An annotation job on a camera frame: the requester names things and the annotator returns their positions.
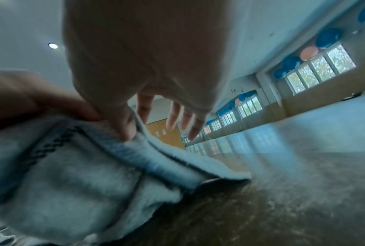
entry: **pink balloon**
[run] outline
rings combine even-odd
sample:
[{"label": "pink balloon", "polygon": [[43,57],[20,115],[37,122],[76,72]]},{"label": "pink balloon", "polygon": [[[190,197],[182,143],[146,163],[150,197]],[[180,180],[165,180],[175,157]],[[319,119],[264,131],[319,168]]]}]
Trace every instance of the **pink balloon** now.
[{"label": "pink balloon", "polygon": [[240,101],[240,100],[239,100],[239,98],[237,98],[237,99],[235,100],[235,104],[236,104],[236,105],[241,105],[241,104],[242,104],[242,101]]},{"label": "pink balloon", "polygon": [[319,54],[319,48],[316,46],[309,46],[301,52],[300,58],[306,62],[317,54]]}]

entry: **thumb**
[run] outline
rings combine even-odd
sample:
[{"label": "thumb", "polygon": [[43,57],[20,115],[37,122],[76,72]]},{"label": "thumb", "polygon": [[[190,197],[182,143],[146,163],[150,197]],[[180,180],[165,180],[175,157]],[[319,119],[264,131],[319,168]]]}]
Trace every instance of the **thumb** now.
[{"label": "thumb", "polygon": [[96,107],[96,109],[104,119],[109,121],[120,141],[131,141],[135,137],[137,133],[135,116],[127,103],[122,106],[104,106]]}]

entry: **window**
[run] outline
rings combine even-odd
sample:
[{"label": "window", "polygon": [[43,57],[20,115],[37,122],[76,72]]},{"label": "window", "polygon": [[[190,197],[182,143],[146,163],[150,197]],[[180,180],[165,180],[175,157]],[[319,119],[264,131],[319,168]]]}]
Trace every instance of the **window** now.
[{"label": "window", "polygon": [[228,126],[229,124],[236,122],[236,117],[234,115],[234,112],[232,112],[232,111],[229,112],[228,114],[222,116],[221,119],[225,126]]},{"label": "window", "polygon": [[256,113],[262,110],[262,106],[260,105],[258,98],[253,96],[248,101],[244,102],[242,105],[238,107],[240,116],[243,118]]},{"label": "window", "polygon": [[204,131],[204,134],[208,134],[211,132],[211,129],[209,128],[209,126],[206,126],[206,127],[204,127],[203,131]]},{"label": "window", "polygon": [[220,125],[219,120],[216,120],[215,122],[211,123],[212,129],[214,131],[219,130],[222,126]]},{"label": "window", "polygon": [[286,76],[286,81],[294,94],[325,82],[356,65],[344,47],[339,44],[305,62]]}]

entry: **wooden door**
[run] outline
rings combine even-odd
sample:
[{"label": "wooden door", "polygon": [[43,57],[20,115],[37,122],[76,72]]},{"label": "wooden door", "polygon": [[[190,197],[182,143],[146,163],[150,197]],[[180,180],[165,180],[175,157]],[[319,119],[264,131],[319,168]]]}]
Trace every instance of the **wooden door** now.
[{"label": "wooden door", "polygon": [[160,120],[150,123],[146,127],[151,135],[157,137],[163,143],[183,150],[185,149],[181,135],[179,134],[178,126],[175,126],[173,131],[170,131],[166,129],[166,120]]}]

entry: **ceiling fixture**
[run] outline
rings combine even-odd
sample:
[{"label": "ceiling fixture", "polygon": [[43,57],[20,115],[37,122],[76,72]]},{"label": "ceiling fixture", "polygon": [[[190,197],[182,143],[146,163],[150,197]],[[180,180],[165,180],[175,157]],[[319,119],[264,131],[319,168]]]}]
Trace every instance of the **ceiling fixture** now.
[{"label": "ceiling fixture", "polygon": [[58,45],[56,45],[55,43],[49,43],[49,47],[52,49],[58,49]]}]

